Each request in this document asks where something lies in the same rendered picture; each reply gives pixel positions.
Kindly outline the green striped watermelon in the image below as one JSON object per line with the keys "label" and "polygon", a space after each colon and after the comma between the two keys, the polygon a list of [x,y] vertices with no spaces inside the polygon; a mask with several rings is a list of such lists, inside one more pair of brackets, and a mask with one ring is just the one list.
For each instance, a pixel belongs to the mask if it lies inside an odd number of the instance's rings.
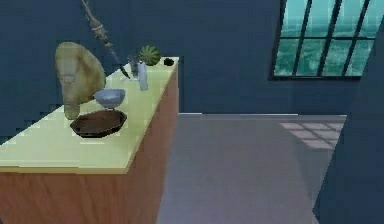
{"label": "green striped watermelon", "polygon": [[139,51],[139,58],[148,66],[154,66],[160,61],[161,53],[157,47],[145,45]]}

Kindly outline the clear glass bottle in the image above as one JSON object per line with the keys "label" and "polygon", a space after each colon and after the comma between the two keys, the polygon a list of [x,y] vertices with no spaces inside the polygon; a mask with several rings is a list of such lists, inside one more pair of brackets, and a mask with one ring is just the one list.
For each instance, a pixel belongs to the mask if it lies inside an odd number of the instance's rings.
{"label": "clear glass bottle", "polygon": [[147,70],[146,70],[145,62],[140,62],[138,64],[138,81],[140,85],[140,90],[147,91],[148,84],[147,84]]}

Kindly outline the small grey glass vase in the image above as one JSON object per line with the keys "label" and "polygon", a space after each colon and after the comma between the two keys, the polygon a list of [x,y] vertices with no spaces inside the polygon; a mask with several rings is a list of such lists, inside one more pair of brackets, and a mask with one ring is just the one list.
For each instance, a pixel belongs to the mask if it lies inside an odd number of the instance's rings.
{"label": "small grey glass vase", "polygon": [[138,63],[140,62],[139,58],[136,55],[130,55],[127,57],[128,63],[131,68],[131,73],[134,79],[138,78]]}

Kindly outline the pale blue bowl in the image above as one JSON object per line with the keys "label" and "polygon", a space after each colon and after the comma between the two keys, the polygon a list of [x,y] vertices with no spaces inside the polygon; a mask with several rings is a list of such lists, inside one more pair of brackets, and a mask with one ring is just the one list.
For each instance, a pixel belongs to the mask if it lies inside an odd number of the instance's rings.
{"label": "pale blue bowl", "polygon": [[123,89],[105,88],[94,94],[97,103],[107,109],[114,109],[122,104],[126,92]]}

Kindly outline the wooden counter with yellow top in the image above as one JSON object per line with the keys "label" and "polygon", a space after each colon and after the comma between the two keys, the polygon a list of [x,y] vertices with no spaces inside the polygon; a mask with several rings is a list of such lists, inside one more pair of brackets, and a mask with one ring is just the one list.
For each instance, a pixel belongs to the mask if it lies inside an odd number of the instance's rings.
{"label": "wooden counter with yellow top", "polygon": [[156,224],[179,112],[177,65],[147,69],[147,90],[123,88],[122,128],[103,138],[74,133],[62,109],[0,145],[3,224]]}

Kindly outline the dark brown shallow dish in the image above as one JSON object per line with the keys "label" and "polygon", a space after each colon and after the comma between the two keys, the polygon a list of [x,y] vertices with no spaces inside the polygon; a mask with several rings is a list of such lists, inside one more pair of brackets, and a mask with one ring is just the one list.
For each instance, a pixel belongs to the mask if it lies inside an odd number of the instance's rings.
{"label": "dark brown shallow dish", "polygon": [[82,138],[103,138],[118,132],[127,115],[119,110],[99,110],[76,118],[71,129]]}

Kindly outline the tan rounded sculpture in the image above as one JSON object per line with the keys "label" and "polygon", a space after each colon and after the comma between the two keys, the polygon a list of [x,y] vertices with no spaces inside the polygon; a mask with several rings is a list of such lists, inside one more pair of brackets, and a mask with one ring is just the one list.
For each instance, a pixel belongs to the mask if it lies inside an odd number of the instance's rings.
{"label": "tan rounded sculpture", "polygon": [[76,42],[60,43],[55,50],[55,72],[62,88],[64,115],[74,120],[80,105],[94,99],[106,85],[105,70],[98,58]]}

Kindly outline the brown twisted branch stick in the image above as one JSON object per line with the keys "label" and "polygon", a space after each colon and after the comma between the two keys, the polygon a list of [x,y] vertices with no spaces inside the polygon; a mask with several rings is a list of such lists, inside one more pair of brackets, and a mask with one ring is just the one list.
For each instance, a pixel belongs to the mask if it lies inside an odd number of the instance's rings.
{"label": "brown twisted branch stick", "polygon": [[125,70],[124,65],[121,63],[118,55],[113,49],[113,43],[107,35],[107,30],[105,29],[104,25],[93,15],[92,10],[89,7],[88,0],[81,0],[81,4],[84,8],[85,17],[89,22],[89,26],[94,33],[95,38],[103,43],[104,47],[111,54],[112,58],[118,65],[119,70],[126,78],[130,79],[128,72]]}

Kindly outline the black framed window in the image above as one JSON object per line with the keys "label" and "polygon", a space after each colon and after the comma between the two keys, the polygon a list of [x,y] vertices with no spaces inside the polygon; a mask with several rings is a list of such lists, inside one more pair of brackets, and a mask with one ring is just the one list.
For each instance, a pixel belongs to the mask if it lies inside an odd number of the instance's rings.
{"label": "black framed window", "polygon": [[358,80],[384,0],[280,0],[271,80]]}

